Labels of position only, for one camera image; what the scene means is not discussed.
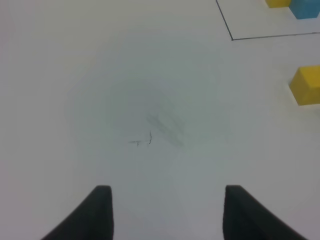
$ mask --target blue block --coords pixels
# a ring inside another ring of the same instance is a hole
[[[289,8],[296,19],[314,19],[320,13],[320,0],[291,0]]]

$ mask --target white floor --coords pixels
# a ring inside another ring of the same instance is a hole
[[[269,8],[265,0],[218,0],[234,39],[320,33],[320,16],[296,19],[289,7]]]
[[[5,0],[0,31],[0,239],[111,185],[115,240],[222,240],[229,184],[320,238],[320,109],[287,87],[320,35],[231,41],[214,0]]]

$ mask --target white surface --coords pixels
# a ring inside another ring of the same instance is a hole
[[[320,238],[320,110],[287,88],[320,36],[231,42],[212,0],[0,9],[0,239],[40,239],[111,185],[115,240],[222,240],[227,184]]]
[[[320,32],[320,17],[296,19],[288,7],[265,0],[218,0],[234,39]]]

